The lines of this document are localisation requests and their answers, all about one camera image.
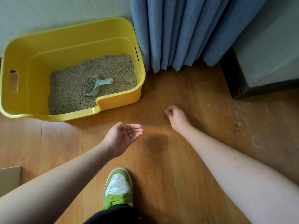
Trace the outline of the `person's right hand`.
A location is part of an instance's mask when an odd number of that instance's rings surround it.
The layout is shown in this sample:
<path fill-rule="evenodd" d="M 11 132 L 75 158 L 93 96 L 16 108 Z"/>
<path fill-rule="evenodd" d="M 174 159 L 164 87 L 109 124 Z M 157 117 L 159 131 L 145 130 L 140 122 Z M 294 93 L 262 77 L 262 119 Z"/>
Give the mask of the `person's right hand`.
<path fill-rule="evenodd" d="M 170 120 L 171 127 L 180 135 L 183 135 L 184 132 L 191 127 L 191 123 L 185 112 L 176 105 L 173 111 L 173 117 L 168 117 L 168 119 Z"/>

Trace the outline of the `person's left hand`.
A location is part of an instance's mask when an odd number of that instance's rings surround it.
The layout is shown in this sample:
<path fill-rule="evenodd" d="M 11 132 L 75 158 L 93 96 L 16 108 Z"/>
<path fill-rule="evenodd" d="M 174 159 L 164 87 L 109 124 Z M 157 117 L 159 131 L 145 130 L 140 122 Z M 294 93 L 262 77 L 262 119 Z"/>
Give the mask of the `person's left hand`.
<path fill-rule="evenodd" d="M 110 128 L 100 145 L 107 151 L 109 159 L 113 159 L 121 156 L 135 141 L 129 139 L 126 124 L 118 122 Z"/>

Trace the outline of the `person's right forearm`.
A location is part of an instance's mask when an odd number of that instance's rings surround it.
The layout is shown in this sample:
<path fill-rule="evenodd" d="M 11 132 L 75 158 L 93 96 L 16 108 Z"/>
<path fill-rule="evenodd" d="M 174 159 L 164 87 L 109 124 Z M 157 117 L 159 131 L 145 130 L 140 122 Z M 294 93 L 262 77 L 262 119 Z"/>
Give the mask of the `person's right forearm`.
<path fill-rule="evenodd" d="M 192 145 L 223 191 L 252 224 L 299 224 L 298 185 L 189 123 L 171 126 Z"/>

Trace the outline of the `person's left forearm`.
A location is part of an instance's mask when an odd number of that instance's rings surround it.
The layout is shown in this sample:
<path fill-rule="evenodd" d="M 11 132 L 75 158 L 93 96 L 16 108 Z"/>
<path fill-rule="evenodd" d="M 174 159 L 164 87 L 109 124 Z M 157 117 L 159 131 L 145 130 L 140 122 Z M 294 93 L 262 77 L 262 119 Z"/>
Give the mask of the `person's left forearm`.
<path fill-rule="evenodd" d="M 0 224 L 53 224 L 113 158 L 108 141 L 0 198 Z"/>

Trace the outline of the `grey-green plastic litter scoop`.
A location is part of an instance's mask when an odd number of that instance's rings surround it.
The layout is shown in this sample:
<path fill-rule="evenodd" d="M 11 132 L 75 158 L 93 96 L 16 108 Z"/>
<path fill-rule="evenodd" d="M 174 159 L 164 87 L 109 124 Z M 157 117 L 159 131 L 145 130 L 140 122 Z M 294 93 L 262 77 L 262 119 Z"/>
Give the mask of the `grey-green plastic litter scoop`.
<path fill-rule="evenodd" d="M 98 75 L 92 76 L 92 79 L 96 80 L 94 89 L 93 89 L 92 93 L 85 94 L 85 96 L 89 96 L 89 97 L 96 96 L 99 93 L 99 90 L 102 86 L 109 85 L 109 84 L 113 83 L 112 78 L 102 80 Z"/>

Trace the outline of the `green and white sneaker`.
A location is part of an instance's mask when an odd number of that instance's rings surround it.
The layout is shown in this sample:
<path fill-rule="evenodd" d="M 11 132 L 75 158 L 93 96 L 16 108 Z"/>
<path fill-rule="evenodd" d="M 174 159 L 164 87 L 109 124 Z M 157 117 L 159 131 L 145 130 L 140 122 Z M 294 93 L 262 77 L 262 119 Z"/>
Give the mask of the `green and white sneaker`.
<path fill-rule="evenodd" d="M 114 205 L 133 207 L 133 182 L 127 169 L 115 168 L 109 174 L 103 193 L 103 210 Z"/>

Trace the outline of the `beige cat litter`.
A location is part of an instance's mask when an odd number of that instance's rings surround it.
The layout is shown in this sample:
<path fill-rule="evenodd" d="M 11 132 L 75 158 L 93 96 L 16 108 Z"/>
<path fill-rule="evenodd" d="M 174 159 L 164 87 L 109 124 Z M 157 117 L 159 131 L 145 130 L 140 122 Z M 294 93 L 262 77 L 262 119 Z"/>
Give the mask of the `beige cat litter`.
<path fill-rule="evenodd" d="M 92 93 L 97 75 L 99 80 L 112 78 L 110 85 L 100 88 L 96 96 Z M 133 89 L 137 86 L 132 57 L 129 54 L 104 55 L 84 60 L 78 65 L 52 72 L 48 107 L 50 115 L 58 115 L 97 106 L 98 97 Z"/>

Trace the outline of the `blue curtain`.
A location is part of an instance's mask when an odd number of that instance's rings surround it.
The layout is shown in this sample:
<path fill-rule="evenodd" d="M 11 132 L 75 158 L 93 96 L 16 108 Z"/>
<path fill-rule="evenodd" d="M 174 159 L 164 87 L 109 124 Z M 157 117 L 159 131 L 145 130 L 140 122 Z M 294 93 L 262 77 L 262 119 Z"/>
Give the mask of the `blue curtain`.
<path fill-rule="evenodd" d="M 267 0 L 130 0 L 145 71 L 214 66 Z"/>

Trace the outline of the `black trouser leg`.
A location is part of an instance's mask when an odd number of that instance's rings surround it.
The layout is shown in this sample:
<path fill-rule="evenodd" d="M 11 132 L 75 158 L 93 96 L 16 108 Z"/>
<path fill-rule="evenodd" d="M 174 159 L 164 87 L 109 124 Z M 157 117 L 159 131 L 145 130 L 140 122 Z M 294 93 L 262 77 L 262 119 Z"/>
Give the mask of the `black trouser leg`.
<path fill-rule="evenodd" d="M 138 211 L 128 204 L 117 204 L 96 212 L 83 224 L 140 224 Z"/>

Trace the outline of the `yellow plastic litter box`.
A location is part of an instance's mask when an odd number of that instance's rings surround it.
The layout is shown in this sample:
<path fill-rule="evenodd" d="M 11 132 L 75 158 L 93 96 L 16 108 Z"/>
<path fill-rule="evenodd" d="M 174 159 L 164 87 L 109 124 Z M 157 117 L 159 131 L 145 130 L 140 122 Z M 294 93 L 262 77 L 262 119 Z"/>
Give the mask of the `yellow plastic litter box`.
<path fill-rule="evenodd" d="M 129 54 L 137 86 L 101 96 L 92 108 L 50 115 L 50 75 L 55 70 L 104 55 Z M 91 116 L 137 102 L 146 73 L 132 23 L 121 17 L 100 19 L 32 33 L 12 40 L 4 49 L 0 70 L 0 112 L 9 118 L 60 122 Z"/>

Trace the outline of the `brown cardboard piece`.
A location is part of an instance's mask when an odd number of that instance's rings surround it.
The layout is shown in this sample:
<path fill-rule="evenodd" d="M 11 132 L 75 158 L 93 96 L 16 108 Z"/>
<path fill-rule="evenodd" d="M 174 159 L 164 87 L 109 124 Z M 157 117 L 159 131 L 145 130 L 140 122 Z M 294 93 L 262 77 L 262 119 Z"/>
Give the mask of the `brown cardboard piece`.
<path fill-rule="evenodd" d="M 0 169 L 0 198 L 20 186 L 22 166 Z"/>

